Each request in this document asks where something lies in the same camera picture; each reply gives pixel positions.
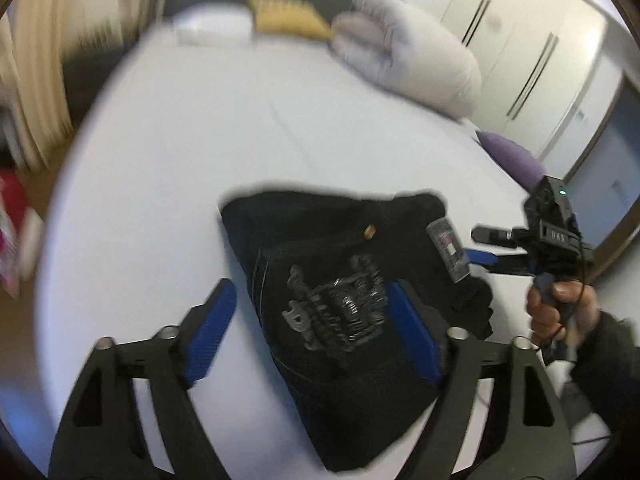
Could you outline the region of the black forearm sleeve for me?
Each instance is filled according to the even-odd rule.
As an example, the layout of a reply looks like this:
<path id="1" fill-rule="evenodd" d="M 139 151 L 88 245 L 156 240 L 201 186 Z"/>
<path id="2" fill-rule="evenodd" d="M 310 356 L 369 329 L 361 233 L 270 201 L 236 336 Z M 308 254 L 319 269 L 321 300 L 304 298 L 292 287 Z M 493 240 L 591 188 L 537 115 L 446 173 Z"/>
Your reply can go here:
<path id="1" fill-rule="evenodd" d="M 639 348 L 630 328 L 602 312 L 577 350 L 574 384 L 620 440 L 639 437 Z"/>

